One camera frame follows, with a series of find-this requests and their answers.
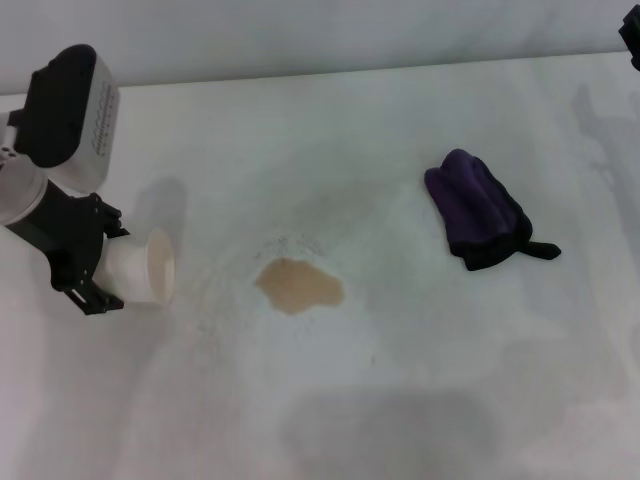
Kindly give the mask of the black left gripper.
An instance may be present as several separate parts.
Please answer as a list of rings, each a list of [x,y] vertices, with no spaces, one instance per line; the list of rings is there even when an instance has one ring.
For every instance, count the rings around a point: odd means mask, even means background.
[[[51,286],[85,315],[124,308],[120,298],[102,290],[92,279],[104,234],[107,239],[130,235],[122,225],[122,212],[99,195],[73,197],[48,181],[37,205],[6,227],[45,255]]]

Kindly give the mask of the white paper cup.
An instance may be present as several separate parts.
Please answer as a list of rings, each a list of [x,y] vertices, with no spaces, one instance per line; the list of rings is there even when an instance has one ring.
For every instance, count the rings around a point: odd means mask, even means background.
[[[160,229],[144,242],[130,235],[108,239],[93,280],[125,303],[166,305],[175,284],[171,240]]]

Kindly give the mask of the purple rag with black edge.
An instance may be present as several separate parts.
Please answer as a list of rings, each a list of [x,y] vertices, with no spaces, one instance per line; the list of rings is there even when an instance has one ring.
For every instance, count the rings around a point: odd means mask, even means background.
[[[553,243],[532,239],[533,226],[519,203],[478,157],[454,149],[424,174],[425,187],[444,224],[450,253],[479,271],[516,253],[551,261]]]

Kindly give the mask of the brown water stain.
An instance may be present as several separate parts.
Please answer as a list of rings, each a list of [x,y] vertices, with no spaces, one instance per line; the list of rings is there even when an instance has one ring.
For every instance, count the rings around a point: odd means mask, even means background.
[[[306,260],[275,259],[257,276],[255,285],[275,310],[287,315],[336,307],[345,298],[339,279]]]

